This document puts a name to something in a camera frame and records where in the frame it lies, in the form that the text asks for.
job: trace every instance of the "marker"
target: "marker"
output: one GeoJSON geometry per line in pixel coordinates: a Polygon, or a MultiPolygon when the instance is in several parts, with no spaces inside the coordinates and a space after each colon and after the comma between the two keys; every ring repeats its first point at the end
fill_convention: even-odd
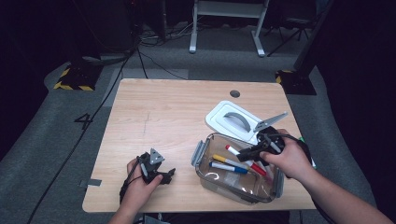
{"type": "MultiPolygon", "coordinates": [[[[228,151],[233,153],[235,156],[239,154],[239,152],[235,148],[230,147],[230,145],[225,146],[225,149],[227,149],[228,151]]],[[[263,175],[263,176],[267,175],[267,173],[265,173],[265,171],[260,166],[258,166],[256,163],[253,163],[253,161],[245,161],[245,163],[249,167],[251,167],[254,171],[259,173],[260,175],[263,175]]]]}
{"type": "Polygon", "coordinates": [[[248,170],[242,169],[240,167],[233,167],[233,166],[229,166],[229,165],[216,163],[216,162],[213,162],[213,161],[209,163],[209,166],[210,167],[219,168],[221,170],[234,171],[236,173],[244,174],[244,175],[248,173],[248,170]]]}
{"type": "Polygon", "coordinates": [[[222,156],[219,156],[218,154],[214,154],[213,155],[213,159],[215,159],[216,161],[222,161],[222,162],[228,163],[230,165],[233,165],[233,166],[240,167],[242,169],[248,170],[248,166],[246,166],[244,164],[241,164],[239,162],[236,162],[236,161],[228,160],[228,159],[226,159],[226,158],[224,158],[222,156]]]}

